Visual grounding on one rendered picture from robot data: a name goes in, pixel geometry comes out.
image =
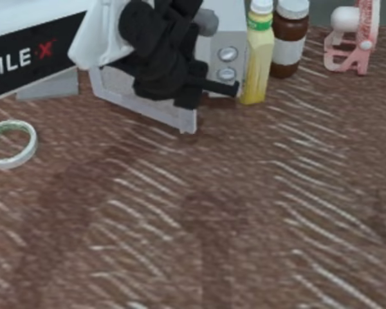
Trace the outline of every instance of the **white ring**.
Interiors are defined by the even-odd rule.
[[[27,132],[30,141],[27,146],[17,155],[11,158],[0,159],[0,170],[14,169],[30,160],[37,149],[37,133],[33,126],[24,121],[7,120],[0,122],[0,134],[3,131],[18,130]]]

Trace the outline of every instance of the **wooden table surface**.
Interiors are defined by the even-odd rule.
[[[0,172],[0,309],[386,308],[386,28],[366,77],[324,69],[326,33],[265,104],[204,102],[193,136],[85,74],[1,100],[40,144]]]

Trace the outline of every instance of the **background wall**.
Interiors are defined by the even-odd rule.
[[[354,0],[310,0],[311,24],[315,26],[329,26],[330,15],[338,6],[353,5]],[[381,24],[386,26],[386,0],[381,1]]]

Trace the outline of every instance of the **pink toy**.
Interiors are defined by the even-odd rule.
[[[355,6],[341,6],[331,16],[333,31],[324,41],[324,66],[329,71],[357,70],[367,73],[369,58],[376,47],[380,23],[381,0],[356,0]],[[345,33],[356,33],[356,40],[344,39]],[[353,51],[335,48],[341,44],[354,45]],[[335,57],[343,57],[335,63]]]

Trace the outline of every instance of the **brown jar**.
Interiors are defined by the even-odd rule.
[[[285,79],[296,73],[309,28],[309,0],[279,0],[273,14],[275,47],[270,76]]]

